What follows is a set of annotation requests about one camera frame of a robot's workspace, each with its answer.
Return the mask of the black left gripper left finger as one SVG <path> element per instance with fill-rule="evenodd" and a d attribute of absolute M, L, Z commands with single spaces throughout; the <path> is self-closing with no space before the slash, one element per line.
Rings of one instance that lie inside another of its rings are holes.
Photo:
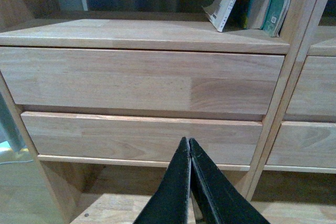
<path fill-rule="evenodd" d="M 187 223 L 190 179 L 190 145 L 183 137 L 157 191 L 134 223 Z"/>

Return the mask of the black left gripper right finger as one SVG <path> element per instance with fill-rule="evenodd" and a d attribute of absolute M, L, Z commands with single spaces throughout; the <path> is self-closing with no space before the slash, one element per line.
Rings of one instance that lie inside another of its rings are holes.
<path fill-rule="evenodd" d="M 231 184 L 194 138 L 191 191 L 196 223 L 268 223 Z"/>

